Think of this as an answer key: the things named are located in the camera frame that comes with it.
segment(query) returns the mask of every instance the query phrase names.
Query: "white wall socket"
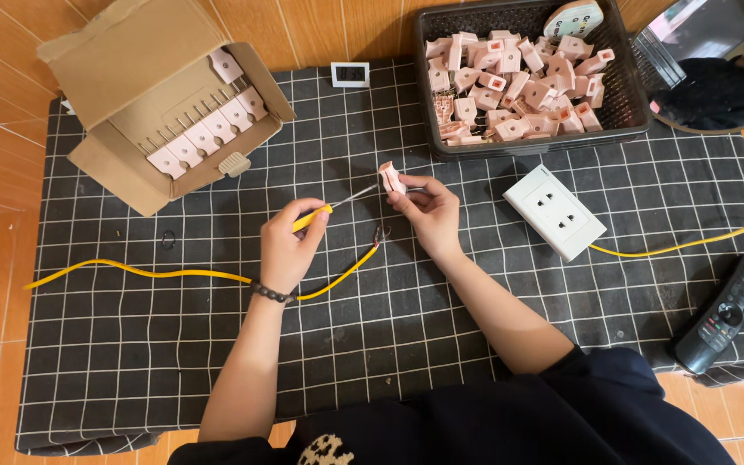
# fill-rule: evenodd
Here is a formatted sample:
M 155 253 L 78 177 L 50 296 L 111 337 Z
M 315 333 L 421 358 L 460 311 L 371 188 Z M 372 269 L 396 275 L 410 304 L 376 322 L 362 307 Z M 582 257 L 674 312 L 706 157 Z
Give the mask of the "white wall socket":
M 503 196 L 564 261 L 576 258 L 607 231 L 543 164 Z

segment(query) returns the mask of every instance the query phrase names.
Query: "basket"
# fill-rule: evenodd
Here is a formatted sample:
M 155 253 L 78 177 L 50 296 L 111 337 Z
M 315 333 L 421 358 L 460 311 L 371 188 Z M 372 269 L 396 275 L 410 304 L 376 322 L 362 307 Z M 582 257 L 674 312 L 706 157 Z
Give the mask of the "basket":
M 425 40 L 449 37 L 458 31 L 487 37 L 492 30 L 509 29 L 531 40 L 542 35 L 547 18 L 565 0 L 514 0 L 455 3 L 418 10 L 415 16 L 415 65 L 421 95 L 430 151 L 440 161 L 463 161 L 506 155 L 533 155 L 610 143 L 624 143 L 646 132 L 651 124 L 642 82 L 638 79 L 636 60 L 627 39 L 616 3 L 597 0 L 604 12 L 604 22 L 585 38 L 594 50 L 610 48 L 616 58 L 602 71 L 605 86 L 604 104 L 594 111 L 603 131 L 572 136 L 520 140 L 509 143 L 485 143 L 471 146 L 447 146 L 440 140 L 438 121 L 432 104 L 429 65 L 425 57 Z

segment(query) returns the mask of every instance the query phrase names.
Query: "hand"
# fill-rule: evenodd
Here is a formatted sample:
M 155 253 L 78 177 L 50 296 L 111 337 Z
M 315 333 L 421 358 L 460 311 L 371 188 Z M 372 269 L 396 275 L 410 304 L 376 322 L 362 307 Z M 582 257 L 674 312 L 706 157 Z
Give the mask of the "hand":
M 390 192 L 386 203 L 409 218 L 418 242 L 429 256 L 439 262 L 463 255 L 458 241 L 458 197 L 439 180 L 430 176 L 400 174 L 398 179 L 408 187 L 423 187 L 426 192 L 407 195 Z
M 317 245 L 326 232 L 329 214 L 321 212 L 308 227 L 305 237 L 292 233 L 292 223 L 301 213 L 324 206 L 318 198 L 289 202 L 260 228 L 260 283 L 272 291 L 290 294 L 312 265 Z

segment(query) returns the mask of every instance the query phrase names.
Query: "black remote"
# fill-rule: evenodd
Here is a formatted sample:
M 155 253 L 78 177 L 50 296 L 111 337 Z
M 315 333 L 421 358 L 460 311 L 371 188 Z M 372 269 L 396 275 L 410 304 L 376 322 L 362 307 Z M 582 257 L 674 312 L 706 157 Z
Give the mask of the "black remote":
M 744 324 L 744 255 L 710 304 L 704 306 L 671 339 L 668 351 L 679 366 L 694 375 L 705 373 L 725 352 Z

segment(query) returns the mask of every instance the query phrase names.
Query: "screwdriver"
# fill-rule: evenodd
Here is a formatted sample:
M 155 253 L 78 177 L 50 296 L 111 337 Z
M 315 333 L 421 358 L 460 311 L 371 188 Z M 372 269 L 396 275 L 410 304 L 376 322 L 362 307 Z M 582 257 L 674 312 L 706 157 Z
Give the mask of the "screwdriver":
M 343 200 L 341 200 L 337 204 L 334 204 L 334 205 L 326 204 L 326 205 L 318 208 L 317 210 L 313 211 L 312 213 L 310 213 L 310 214 L 308 214 L 306 216 L 300 217 L 297 221 L 295 221 L 292 224 L 292 233 L 295 233 L 297 231 L 300 231 L 304 227 L 307 227 L 308 225 L 312 224 L 312 221 L 315 219 L 315 216 L 317 214 L 319 214 L 319 213 L 321 213 L 323 211 L 325 211 L 327 213 L 331 213 L 332 212 L 332 209 L 335 208 L 336 206 L 338 206 L 340 204 L 345 204 L 346 202 L 349 202 L 350 200 L 354 200 L 355 198 L 357 198 L 357 197 L 359 197 L 361 195 L 366 194 L 367 192 L 369 192 L 372 189 L 375 189 L 376 187 L 378 187 L 377 184 L 370 185 L 366 189 L 361 190 L 359 193 L 357 193 L 357 194 L 355 194 L 353 196 L 344 198 Z

